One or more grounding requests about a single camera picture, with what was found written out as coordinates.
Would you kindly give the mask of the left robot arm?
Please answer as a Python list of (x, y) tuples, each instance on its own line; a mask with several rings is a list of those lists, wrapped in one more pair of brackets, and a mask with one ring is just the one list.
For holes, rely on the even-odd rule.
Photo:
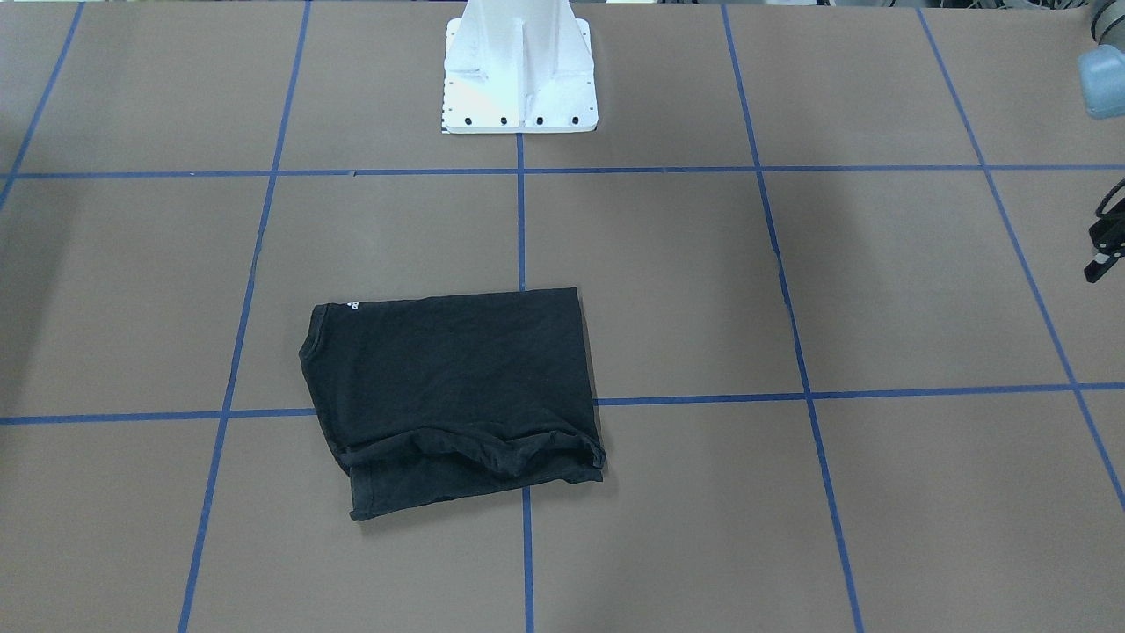
[[(1079, 57), (1078, 67), (1086, 112), (1095, 120), (1124, 115), (1124, 3), (1092, 1), (1092, 38), (1096, 47)], [(1084, 280), (1097, 283), (1124, 252), (1124, 181), (1117, 181), (1094, 209), (1088, 229), (1094, 257), (1084, 265)]]

